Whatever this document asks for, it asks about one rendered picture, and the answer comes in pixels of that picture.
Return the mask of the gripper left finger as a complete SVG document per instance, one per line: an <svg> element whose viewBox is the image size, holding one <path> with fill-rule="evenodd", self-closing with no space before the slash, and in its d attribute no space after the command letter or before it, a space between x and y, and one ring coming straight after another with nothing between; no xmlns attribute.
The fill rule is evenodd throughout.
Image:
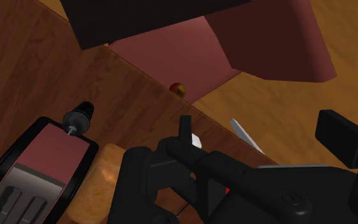
<svg viewBox="0 0 358 224"><path fill-rule="evenodd" d="M162 139L155 151L134 147L123 155L107 224L181 224L155 204L171 188L204 224L310 224L312 205L294 191L247 184L256 170L220 151L191 143L191 116L183 115L179 135Z"/></svg>

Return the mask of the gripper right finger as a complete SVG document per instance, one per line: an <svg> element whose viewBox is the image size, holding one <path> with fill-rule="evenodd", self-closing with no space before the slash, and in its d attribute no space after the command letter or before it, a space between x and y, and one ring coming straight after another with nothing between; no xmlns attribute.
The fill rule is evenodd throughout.
<svg viewBox="0 0 358 224"><path fill-rule="evenodd" d="M349 169L358 170L358 125L332 109L319 111L316 139ZM348 205L358 216L358 173Z"/></svg>

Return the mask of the white knife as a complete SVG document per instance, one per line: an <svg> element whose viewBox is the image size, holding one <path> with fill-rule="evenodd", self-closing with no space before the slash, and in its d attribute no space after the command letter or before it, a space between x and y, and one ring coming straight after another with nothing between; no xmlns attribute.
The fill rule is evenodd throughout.
<svg viewBox="0 0 358 224"><path fill-rule="evenodd" d="M260 153L264 154L263 150L254 142L254 140L246 133L244 128L236 121L236 119L232 118L230 120L230 125L235 131L236 135L245 141L247 144L251 145L253 148L258 150Z"/></svg>

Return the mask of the small white block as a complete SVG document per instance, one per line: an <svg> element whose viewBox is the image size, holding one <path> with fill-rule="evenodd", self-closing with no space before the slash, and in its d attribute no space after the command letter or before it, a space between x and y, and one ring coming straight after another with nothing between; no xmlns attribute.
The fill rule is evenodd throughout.
<svg viewBox="0 0 358 224"><path fill-rule="evenodd" d="M197 148L202 148L202 143L200 141L200 138L196 136L195 134L191 134L191 142L193 146L196 146Z"/></svg>

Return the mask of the red yellow apple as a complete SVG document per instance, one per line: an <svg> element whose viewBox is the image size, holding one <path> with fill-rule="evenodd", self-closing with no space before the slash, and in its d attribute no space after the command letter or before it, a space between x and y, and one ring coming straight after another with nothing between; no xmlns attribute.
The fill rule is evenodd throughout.
<svg viewBox="0 0 358 224"><path fill-rule="evenodd" d="M186 88L183 84L181 83L173 83L170 87L169 90L173 93L175 93L176 95L178 95L180 98L184 98L186 95Z"/></svg>

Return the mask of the dark red robot stand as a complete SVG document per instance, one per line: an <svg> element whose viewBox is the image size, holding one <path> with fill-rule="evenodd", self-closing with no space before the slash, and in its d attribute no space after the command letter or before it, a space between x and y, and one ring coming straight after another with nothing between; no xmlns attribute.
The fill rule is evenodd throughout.
<svg viewBox="0 0 358 224"><path fill-rule="evenodd" d="M195 102L245 72L324 83L336 76L310 0L60 0L82 49L108 47Z"/></svg>

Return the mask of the golden brown bread slice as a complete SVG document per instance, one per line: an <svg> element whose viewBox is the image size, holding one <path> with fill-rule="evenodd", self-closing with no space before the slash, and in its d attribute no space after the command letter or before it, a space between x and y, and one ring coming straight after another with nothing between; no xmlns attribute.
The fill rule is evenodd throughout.
<svg viewBox="0 0 358 224"><path fill-rule="evenodd" d="M125 149L101 149L72 202L57 224L106 224Z"/></svg>

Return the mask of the dark red black toaster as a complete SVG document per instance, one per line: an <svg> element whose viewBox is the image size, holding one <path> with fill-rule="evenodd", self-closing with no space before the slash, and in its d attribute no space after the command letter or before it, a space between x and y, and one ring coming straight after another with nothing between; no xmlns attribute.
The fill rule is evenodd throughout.
<svg viewBox="0 0 358 224"><path fill-rule="evenodd" d="M94 106L84 101L58 123L38 118L0 158L0 224L57 224L99 146L84 137Z"/></svg>

